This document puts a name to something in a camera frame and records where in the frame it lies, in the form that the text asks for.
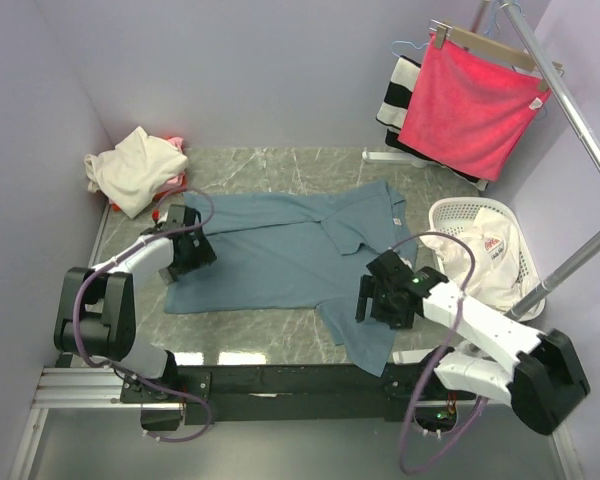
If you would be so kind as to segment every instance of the red cloth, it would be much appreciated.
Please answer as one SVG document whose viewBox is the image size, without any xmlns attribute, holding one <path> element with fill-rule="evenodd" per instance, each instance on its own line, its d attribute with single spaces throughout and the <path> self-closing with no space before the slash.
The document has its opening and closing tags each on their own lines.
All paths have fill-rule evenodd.
<svg viewBox="0 0 600 480">
<path fill-rule="evenodd" d="M 495 65 L 449 40 L 427 48 L 398 140 L 474 177 L 497 180 L 551 92 L 540 79 Z"/>
</svg>

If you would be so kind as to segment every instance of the white wall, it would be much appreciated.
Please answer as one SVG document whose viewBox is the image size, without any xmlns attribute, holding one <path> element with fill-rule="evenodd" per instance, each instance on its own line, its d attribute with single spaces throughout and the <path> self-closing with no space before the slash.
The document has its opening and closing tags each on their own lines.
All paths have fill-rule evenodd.
<svg viewBox="0 0 600 480">
<path fill-rule="evenodd" d="M 82 156 L 109 148 L 31 1 L 0 0 L 0 479 L 45 363 L 64 271 L 84 263 L 102 200 Z"/>
<path fill-rule="evenodd" d="M 537 28 L 600 139 L 600 0 L 552 0 Z M 600 229 L 600 176 L 555 103 L 536 121 L 488 195 L 515 211 L 542 276 Z M 570 419 L 588 479 L 600 479 L 600 255 L 548 299 L 543 328 L 575 343 L 592 393 Z"/>
<path fill-rule="evenodd" d="M 37 3 L 114 142 L 140 124 L 203 146 L 377 146 L 391 42 L 468 26 L 480 1 Z M 522 3 L 535 25 L 548 0 Z"/>
</svg>

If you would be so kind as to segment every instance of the white laundry basket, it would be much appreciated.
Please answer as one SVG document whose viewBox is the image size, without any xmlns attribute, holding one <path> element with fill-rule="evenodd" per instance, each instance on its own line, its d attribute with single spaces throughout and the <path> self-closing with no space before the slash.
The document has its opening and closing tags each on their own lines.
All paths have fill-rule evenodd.
<svg viewBox="0 0 600 480">
<path fill-rule="evenodd" d="M 527 242 L 524 239 L 524 235 L 522 235 L 518 220 L 516 220 L 513 212 L 500 202 L 479 197 L 445 198 L 434 203 L 429 210 L 429 225 L 432 229 L 456 236 L 466 228 L 473 226 L 473 220 L 476 218 L 478 211 L 481 208 L 489 208 L 504 215 L 511 220 L 518 229 L 518 233 L 520 234 L 520 274 L 518 282 L 529 275 L 535 275 L 537 277 L 538 272 L 533 264 L 533 259 L 529 253 L 529 247 L 527 247 Z M 438 270 L 444 273 L 442 261 L 437 255 L 434 256 L 436 258 L 436 263 L 438 264 Z M 520 321 L 526 322 L 536 318 L 544 309 L 544 303 L 544 300 L 542 300 L 533 315 L 526 313 Z"/>
</svg>

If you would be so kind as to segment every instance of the silver pole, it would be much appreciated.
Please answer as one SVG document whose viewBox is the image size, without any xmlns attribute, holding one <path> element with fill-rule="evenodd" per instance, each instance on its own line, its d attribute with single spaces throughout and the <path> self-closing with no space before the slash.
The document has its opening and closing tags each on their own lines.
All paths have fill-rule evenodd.
<svg viewBox="0 0 600 480">
<path fill-rule="evenodd" d="M 578 135 L 578 138 L 587 150 L 591 160 L 593 160 L 593 163 L 600 172 L 600 144 L 589 127 L 589 124 L 583 118 L 580 108 L 576 105 L 576 102 L 562 80 L 562 77 L 558 75 L 555 67 L 544 54 L 533 30 L 531 30 L 531 27 L 529 27 L 529 24 L 522 16 L 520 6 L 507 0 L 498 0 L 498 2 L 502 5 L 502 9 L 509 17 L 509 20 L 511 20 L 522 43 L 524 43 L 524 46 L 527 47 L 527 51 L 535 60 L 538 70 L 540 70 L 540 73 L 551 87 L 551 91 L 555 95 L 558 104 L 564 111 L 573 130 Z"/>
<path fill-rule="evenodd" d="M 591 260 L 600 252 L 600 231 L 596 233 L 587 243 L 580 247 L 571 257 L 560 265 L 555 272 L 540 282 L 536 288 L 531 290 L 522 300 L 516 303 L 506 316 L 512 320 L 519 320 L 534 305 L 546 298 L 562 282 L 571 276 L 581 266 Z"/>
<path fill-rule="evenodd" d="M 578 135 L 578 138 L 584 145 L 587 153 L 591 157 L 594 165 L 600 172 L 600 144 L 596 139 L 593 131 L 589 127 L 587 121 L 583 118 L 580 109 L 576 105 L 576 102 L 569 92 L 569 89 L 565 85 L 562 77 L 558 75 L 555 67 L 546 57 L 542 47 L 538 43 L 538 40 L 529 27 L 529 24 L 525 20 L 520 6 L 511 3 L 508 0 L 498 0 L 501 7 L 511 23 L 515 28 L 516 32 L 520 36 L 522 43 L 529 54 L 533 57 L 538 66 L 538 70 L 545 78 L 551 91 L 556 97 L 556 101 L 565 113 L 571 127 Z M 534 288 L 529 294 L 527 294 L 520 302 L 507 312 L 507 317 L 518 320 L 528 312 L 534 305 L 545 298 L 549 293 L 555 290 L 562 282 L 569 278 L 574 272 L 576 272 L 586 262 L 591 260 L 596 254 L 600 252 L 600 231 L 596 233 L 587 243 L 580 247 L 571 257 L 569 257 L 558 269 L 550 274 L 546 280 L 542 281 L 540 285 Z"/>
<path fill-rule="evenodd" d="M 492 0 L 480 0 L 480 6 L 478 7 L 476 16 L 473 17 L 473 23 L 471 24 L 471 31 L 473 33 L 478 32 L 480 24 L 482 23 L 482 19 L 484 18 L 484 14 L 487 13 L 487 7 L 491 3 L 491 1 Z"/>
</svg>

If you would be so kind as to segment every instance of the wooden hanger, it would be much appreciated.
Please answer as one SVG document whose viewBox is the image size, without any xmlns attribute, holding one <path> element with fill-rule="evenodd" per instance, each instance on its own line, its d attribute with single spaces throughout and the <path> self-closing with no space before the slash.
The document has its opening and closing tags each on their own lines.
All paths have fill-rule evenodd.
<svg viewBox="0 0 600 480">
<path fill-rule="evenodd" d="M 536 68 L 536 62 L 533 57 L 522 50 L 496 42 L 477 33 L 470 32 L 464 28 L 449 25 L 448 23 L 437 22 L 436 35 L 433 40 L 435 48 L 442 48 L 445 39 L 451 40 L 456 45 L 466 47 L 469 50 L 496 58 L 507 65 L 513 65 L 526 72 L 532 72 Z M 562 64 L 553 62 L 553 66 L 562 70 Z M 543 78 L 538 84 L 538 90 L 546 92 L 549 89 L 547 81 Z"/>
</svg>

